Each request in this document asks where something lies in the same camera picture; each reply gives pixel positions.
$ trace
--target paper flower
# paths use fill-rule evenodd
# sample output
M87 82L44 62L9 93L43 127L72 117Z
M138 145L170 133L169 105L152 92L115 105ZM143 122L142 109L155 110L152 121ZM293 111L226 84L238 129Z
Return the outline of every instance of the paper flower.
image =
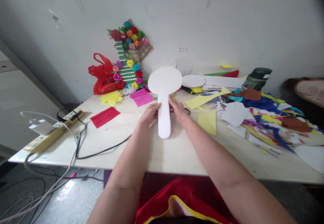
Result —
M125 43L127 43L128 45L132 42L132 40L130 38L128 38Z
M132 83L131 86L134 87L135 89L139 88L139 86L138 86L138 84L136 82Z
M122 80L122 76L119 73L116 73L113 75L113 79L115 81L121 81Z
M137 65L137 64L133 65L133 69L134 69L135 72L138 71L139 70L139 65Z
M124 33L127 32L127 28L125 28L124 26L122 26L122 27L120 28L120 30L123 31Z
M132 28L133 25L132 25L129 21L126 21L126 22L124 22L124 26L125 26L125 28L126 28L127 30L129 30L129 29Z
M127 60L127 66L130 68L133 68L134 61L133 60Z
M131 50L135 50L135 49L136 49L136 48L135 48L135 44L130 43L130 44L129 44L129 49L131 49Z
M120 69L118 68L118 66L113 66L113 68L112 68L112 70L114 71L114 72L120 72Z
M132 39L135 41L135 40L138 39L138 36L137 36L136 34L133 34L133 35L132 35Z
M145 33L143 31L139 31L137 34L140 38L143 38L145 36Z
M146 38L143 38L143 39L142 39L142 44L143 44L144 46L147 45L147 39L146 39Z
M137 78L142 78L142 77L143 77L143 71L137 71L137 72L135 73L135 76L136 76Z
M137 34L138 33L138 29L137 29L137 27L132 27L131 28L131 31L134 33L134 34Z
M134 41L135 47L140 47L141 46L141 42L138 40Z
M121 39L121 34L117 29L112 30L110 35L115 41L119 41Z
M132 37L132 36L133 36L133 31L128 30L128 31L127 31L127 36L128 36L128 37Z
M137 84L142 84L143 83L143 79L142 78L137 78L135 83Z
M116 66L117 66L118 68L122 68L122 67L124 66L124 64L123 64L122 61L117 60L117 62L116 62Z

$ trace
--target power strip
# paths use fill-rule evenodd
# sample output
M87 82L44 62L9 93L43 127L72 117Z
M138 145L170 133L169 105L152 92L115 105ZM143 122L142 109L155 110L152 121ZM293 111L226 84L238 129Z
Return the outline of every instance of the power strip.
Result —
M78 117L81 118L84 115L84 112L81 109L75 109L74 110ZM64 122L69 128L78 121L78 118L75 115L75 112L70 112L68 115L66 115L63 119L66 121ZM27 146L25 146L23 149L26 151L30 151L31 153L42 153L45 151L54 141L57 140L67 129L65 126L57 122L54 124L55 129L49 133L48 135L40 135L36 139L34 139L32 142L30 142Z

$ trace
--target wall stain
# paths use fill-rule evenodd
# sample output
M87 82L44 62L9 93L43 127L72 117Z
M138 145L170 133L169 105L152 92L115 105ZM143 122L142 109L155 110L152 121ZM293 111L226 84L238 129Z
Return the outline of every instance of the wall stain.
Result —
M210 3L211 3L212 0L207 0L207 4L206 4L206 8L209 8L210 7Z

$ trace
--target yellow paper flower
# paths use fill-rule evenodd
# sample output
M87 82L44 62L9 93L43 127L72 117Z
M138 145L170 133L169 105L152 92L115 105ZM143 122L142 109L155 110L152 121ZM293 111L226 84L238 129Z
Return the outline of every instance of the yellow paper flower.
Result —
M134 41L134 44L135 44L136 47L139 47L139 46L141 45L141 42L138 41L138 40L135 40L135 41Z
M139 86L138 86L138 84L136 82L132 83L131 86L134 87L135 89L139 88Z
M138 39L138 36L136 34L133 34L132 39L135 41Z
M127 31L127 36L128 37L132 37L133 36L133 31L132 30L128 30Z
M134 61L133 60L127 60L127 66L130 68L133 68Z

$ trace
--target white paper paddle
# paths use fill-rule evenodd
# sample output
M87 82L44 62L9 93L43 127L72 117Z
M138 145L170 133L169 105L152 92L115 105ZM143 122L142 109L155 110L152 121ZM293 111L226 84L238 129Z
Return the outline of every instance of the white paper paddle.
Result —
M182 84L181 72L172 67L163 67L155 70L148 79L151 92L158 95L159 109L159 137L166 139L171 134L169 94L177 91Z

